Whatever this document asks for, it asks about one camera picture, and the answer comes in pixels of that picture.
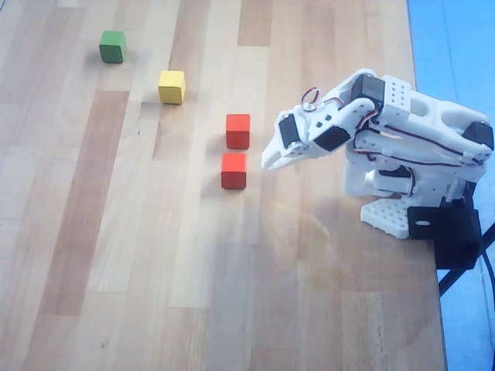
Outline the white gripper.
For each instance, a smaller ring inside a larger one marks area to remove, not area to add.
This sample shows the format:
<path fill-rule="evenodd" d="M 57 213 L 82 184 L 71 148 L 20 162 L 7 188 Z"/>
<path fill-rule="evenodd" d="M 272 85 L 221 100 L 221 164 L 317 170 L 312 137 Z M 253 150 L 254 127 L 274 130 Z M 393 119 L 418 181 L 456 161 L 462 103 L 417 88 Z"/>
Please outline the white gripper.
<path fill-rule="evenodd" d="M 301 105 L 279 114 L 275 134 L 261 154 L 261 168 L 276 170 L 333 153 L 351 140 L 351 106 L 322 104 L 313 112 Z"/>

